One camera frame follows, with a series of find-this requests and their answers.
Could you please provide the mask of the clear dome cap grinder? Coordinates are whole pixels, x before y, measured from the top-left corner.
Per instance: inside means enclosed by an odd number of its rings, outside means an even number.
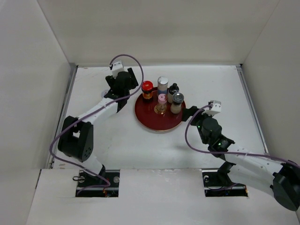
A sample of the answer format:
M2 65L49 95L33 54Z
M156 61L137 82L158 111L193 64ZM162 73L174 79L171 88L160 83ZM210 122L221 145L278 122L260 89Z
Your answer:
M176 92L172 98L172 105L170 110L173 114L179 114L181 111L181 105L184 101L184 95L180 92Z

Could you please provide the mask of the red lid sauce jar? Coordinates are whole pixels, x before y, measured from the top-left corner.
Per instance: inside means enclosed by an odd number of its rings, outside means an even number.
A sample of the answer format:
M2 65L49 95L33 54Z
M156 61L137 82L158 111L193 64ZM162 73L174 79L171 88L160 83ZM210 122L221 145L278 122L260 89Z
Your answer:
M153 100L153 83L151 81L144 81L142 83L142 99L144 102L151 102Z

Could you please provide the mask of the pink cap bottle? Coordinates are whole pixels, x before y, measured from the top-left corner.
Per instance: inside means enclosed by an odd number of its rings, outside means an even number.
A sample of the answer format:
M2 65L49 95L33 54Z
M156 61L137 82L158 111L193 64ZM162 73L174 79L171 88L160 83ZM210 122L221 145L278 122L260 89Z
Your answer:
M157 97L157 105L155 106L155 112L157 114L164 114L167 110L167 96L166 94L159 94Z

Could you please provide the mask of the black cap white powder bottle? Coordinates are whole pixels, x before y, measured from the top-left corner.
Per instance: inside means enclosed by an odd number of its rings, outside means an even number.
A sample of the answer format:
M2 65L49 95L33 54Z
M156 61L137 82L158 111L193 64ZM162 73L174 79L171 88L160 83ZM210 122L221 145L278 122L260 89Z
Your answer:
M179 87L177 85L177 83L173 83L169 88L168 88L168 92L167 92L167 101L168 103L172 103L173 102L173 95L175 93L179 92Z

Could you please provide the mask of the silver lid bead jar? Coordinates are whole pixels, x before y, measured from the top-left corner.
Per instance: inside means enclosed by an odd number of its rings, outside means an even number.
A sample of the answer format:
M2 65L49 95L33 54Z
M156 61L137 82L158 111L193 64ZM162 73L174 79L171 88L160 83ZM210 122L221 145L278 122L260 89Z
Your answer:
M168 90L168 79L164 76L160 76L157 79L157 96L159 96L160 94L167 95L167 90Z

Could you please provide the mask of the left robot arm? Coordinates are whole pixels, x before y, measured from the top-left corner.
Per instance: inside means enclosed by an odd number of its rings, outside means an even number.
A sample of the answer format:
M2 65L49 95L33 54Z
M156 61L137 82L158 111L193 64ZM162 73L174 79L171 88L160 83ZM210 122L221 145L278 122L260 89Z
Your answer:
M112 69L105 78L110 89L93 108L78 117L68 116L63 123L68 131L60 136L58 150L86 168L89 181L95 187L105 182L105 167L97 160L94 149L94 124L118 113L128 102L130 91L138 86L132 68Z

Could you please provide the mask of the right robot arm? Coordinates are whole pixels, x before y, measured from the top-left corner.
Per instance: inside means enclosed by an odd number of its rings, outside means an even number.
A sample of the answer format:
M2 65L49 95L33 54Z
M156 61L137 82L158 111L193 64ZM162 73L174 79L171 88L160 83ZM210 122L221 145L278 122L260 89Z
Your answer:
M210 154L224 161L217 180L222 185L239 183L271 195L284 208L297 211L300 207L300 166L291 160L255 154L239 146L222 134L222 127L214 119L221 105L209 102L202 108L192 106L182 110L182 121L195 126L207 150L188 147L202 154Z

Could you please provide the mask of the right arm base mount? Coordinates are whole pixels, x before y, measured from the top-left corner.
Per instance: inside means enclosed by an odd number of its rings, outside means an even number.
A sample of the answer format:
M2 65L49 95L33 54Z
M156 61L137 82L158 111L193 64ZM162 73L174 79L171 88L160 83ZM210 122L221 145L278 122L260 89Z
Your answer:
M218 169L202 170L206 197L248 197L245 185L230 180L228 173L232 166L233 164L225 162Z

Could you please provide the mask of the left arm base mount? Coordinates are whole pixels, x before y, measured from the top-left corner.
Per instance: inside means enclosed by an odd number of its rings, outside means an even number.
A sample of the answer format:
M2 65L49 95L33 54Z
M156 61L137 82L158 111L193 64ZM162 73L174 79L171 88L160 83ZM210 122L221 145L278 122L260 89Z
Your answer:
M80 170L79 174L72 178L76 182L75 197L118 197L120 170L106 170L100 175L104 179Z

